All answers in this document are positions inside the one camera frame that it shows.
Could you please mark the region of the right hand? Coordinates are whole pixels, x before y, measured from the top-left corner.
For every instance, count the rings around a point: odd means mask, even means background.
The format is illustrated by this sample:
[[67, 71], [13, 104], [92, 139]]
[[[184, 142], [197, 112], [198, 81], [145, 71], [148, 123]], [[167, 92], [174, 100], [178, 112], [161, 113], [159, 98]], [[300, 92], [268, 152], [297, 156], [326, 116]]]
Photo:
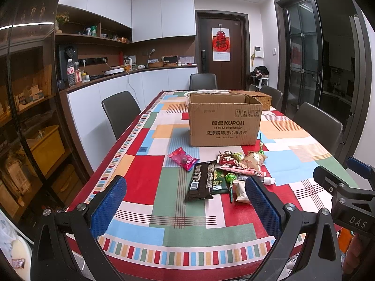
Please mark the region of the right hand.
[[348, 247], [345, 260], [343, 262], [343, 273], [351, 274], [360, 264], [360, 256], [363, 252], [363, 243], [358, 234], [355, 234]]

